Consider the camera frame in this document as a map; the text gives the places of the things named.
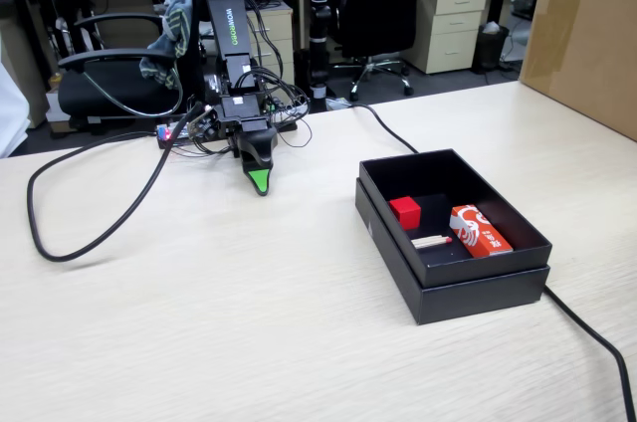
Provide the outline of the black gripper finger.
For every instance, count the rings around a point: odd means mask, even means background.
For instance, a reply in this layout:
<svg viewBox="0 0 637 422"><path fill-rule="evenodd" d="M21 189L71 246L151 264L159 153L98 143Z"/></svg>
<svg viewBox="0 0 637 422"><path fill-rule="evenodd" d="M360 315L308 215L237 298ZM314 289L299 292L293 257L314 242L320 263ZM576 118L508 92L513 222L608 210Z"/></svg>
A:
<svg viewBox="0 0 637 422"><path fill-rule="evenodd" d="M273 166L261 166L257 162L244 162L242 168L257 194L267 196L270 191L270 175Z"/></svg>
<svg viewBox="0 0 637 422"><path fill-rule="evenodd" d="M278 133L272 128L241 131L237 136L237 146L243 171L272 169L273 150L278 144Z"/></svg>

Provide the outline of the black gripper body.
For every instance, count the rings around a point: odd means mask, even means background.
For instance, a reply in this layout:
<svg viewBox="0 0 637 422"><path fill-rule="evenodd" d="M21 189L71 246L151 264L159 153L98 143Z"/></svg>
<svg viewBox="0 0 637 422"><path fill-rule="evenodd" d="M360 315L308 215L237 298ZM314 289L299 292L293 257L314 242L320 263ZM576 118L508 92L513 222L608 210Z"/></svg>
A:
<svg viewBox="0 0 637 422"><path fill-rule="evenodd" d="M223 97L218 105L220 136L268 133L268 119L262 115L256 95Z"/></svg>

